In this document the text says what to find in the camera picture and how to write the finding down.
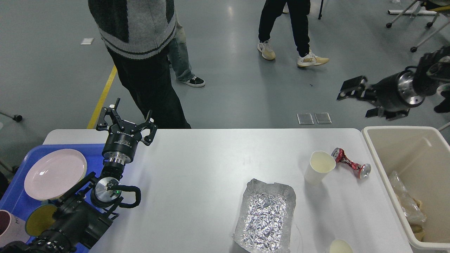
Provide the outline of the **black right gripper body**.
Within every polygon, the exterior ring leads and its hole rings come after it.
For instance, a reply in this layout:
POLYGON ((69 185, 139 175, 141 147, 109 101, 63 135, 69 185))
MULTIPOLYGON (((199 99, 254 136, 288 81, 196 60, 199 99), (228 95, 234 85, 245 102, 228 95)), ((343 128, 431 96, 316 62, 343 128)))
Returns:
POLYGON ((424 96, 413 88, 414 72, 403 70, 367 87, 367 94, 373 96, 373 106, 383 108, 388 121, 406 117, 411 108, 420 106, 424 96))

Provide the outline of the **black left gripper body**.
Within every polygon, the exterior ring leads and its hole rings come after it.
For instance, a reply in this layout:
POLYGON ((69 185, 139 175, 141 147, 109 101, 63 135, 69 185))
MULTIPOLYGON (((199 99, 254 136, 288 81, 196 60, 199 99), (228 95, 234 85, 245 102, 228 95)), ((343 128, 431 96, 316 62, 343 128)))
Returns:
POLYGON ((102 130, 108 131, 108 137, 104 145, 102 156, 110 162, 127 164, 133 162, 138 143, 142 140, 141 131, 148 128, 148 124, 137 125, 127 120, 119 120, 108 126, 106 120, 102 120, 102 130))

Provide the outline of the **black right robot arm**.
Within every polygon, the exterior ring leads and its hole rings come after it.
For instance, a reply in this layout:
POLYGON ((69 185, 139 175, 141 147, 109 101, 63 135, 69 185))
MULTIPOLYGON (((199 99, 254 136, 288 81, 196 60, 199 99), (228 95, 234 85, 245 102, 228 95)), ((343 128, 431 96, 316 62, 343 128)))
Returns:
POLYGON ((343 82, 337 100, 356 99, 373 106, 366 117, 384 117, 388 121, 407 117, 410 109, 420 106, 426 97, 439 94, 443 101, 436 113, 449 113, 449 47, 425 53, 418 64, 371 84, 358 76, 343 82))

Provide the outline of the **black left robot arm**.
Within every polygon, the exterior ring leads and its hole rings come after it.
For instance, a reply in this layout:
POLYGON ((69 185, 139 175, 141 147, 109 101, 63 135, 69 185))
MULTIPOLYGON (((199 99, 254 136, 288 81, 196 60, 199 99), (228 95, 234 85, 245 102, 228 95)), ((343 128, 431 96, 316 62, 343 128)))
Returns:
POLYGON ((120 180, 125 165, 134 160, 138 143, 149 146, 158 127, 151 110, 141 124, 121 119, 117 113, 119 102, 117 99, 114 105, 103 107, 97 121, 96 130, 108 132, 99 176, 91 172, 59 194, 50 203, 50 224, 35 233, 30 231, 32 222, 37 220, 34 211, 24 227, 32 241, 11 241, 1 246, 2 253, 74 253, 77 244, 91 249, 119 216, 117 208, 140 205, 140 188, 123 185, 120 180))

